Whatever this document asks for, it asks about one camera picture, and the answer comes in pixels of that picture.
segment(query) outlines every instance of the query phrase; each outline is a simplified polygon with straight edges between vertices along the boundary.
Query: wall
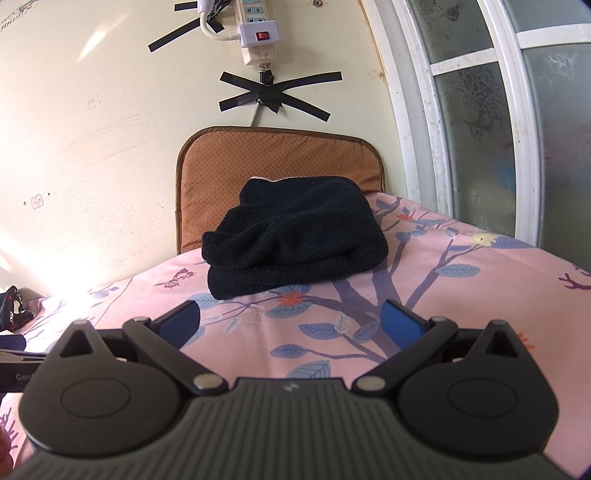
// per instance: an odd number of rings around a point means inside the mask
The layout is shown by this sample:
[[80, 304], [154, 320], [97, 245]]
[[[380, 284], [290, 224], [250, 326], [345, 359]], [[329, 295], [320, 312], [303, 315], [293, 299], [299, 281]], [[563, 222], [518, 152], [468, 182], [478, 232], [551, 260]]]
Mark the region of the wall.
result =
[[[2, 0], [0, 21], [21, 2]], [[259, 124], [362, 137], [383, 156], [390, 191], [405, 195], [388, 88], [358, 2], [268, 2], [284, 37], [277, 81], [334, 70], [344, 81], [291, 91], [329, 111], [327, 124], [290, 108], [264, 111]], [[150, 53], [196, 16], [173, 4], [30, 0], [0, 25], [0, 291], [87, 289], [175, 255], [178, 151], [202, 128], [248, 125], [253, 105], [219, 112], [242, 92], [219, 76], [258, 74], [236, 43], [199, 30]], [[233, 11], [220, 20], [230, 25]]]

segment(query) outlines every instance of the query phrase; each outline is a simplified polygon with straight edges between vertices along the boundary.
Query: dotted brown fabric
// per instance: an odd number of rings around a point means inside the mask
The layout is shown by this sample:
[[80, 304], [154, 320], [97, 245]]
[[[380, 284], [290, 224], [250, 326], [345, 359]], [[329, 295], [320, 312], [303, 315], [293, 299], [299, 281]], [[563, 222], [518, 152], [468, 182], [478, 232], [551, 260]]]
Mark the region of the dotted brown fabric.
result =
[[177, 164], [177, 250], [201, 247], [251, 177], [342, 176], [384, 191], [384, 167], [359, 138], [276, 128], [213, 127], [193, 135]]

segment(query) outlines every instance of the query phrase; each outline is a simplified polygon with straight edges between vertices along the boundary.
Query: orange flower print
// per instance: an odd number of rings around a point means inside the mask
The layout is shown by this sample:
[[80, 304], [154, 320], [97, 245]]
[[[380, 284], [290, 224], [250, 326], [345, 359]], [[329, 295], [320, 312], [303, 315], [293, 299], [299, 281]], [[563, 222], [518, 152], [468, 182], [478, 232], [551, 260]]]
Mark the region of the orange flower print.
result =
[[293, 307], [304, 300], [304, 294], [300, 291], [287, 291], [281, 295], [279, 299], [279, 305], [285, 305], [286, 307]]
[[533, 350], [535, 348], [535, 345], [528, 343], [530, 339], [526, 338], [523, 332], [519, 332], [517, 336], [519, 337], [519, 340], [523, 342], [525, 348], [527, 348], [528, 350]]

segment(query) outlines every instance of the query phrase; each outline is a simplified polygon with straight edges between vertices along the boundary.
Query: floral bedsheet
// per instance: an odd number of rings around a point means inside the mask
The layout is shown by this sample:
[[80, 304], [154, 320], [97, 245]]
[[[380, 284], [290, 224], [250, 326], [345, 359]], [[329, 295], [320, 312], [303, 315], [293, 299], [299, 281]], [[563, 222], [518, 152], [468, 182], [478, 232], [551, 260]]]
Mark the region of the floral bedsheet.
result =
[[[207, 290], [208, 266], [197, 249], [86, 294], [35, 302], [35, 320], [22, 332], [27, 350], [48, 351], [76, 319], [116, 328], [132, 316], [156, 318], [193, 299], [201, 324], [183, 352], [228, 381], [343, 377], [350, 384], [399, 351], [379, 324], [386, 299], [423, 318], [447, 316], [460, 327], [505, 319], [559, 401], [546, 453], [578, 477], [591, 462], [591, 274], [409, 200], [378, 193], [368, 202], [389, 243], [387, 261], [373, 271], [217, 301]], [[19, 397], [7, 395], [0, 409], [15, 458], [24, 440]]]

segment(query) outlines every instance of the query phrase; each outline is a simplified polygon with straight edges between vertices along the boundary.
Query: dark sweater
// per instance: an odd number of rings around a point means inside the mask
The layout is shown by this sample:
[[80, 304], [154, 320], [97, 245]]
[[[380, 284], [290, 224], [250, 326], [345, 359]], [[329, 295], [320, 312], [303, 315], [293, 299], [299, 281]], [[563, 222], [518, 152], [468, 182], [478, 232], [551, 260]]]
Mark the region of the dark sweater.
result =
[[218, 300], [368, 271], [388, 243], [359, 187], [343, 177], [250, 179], [214, 232], [203, 234]]

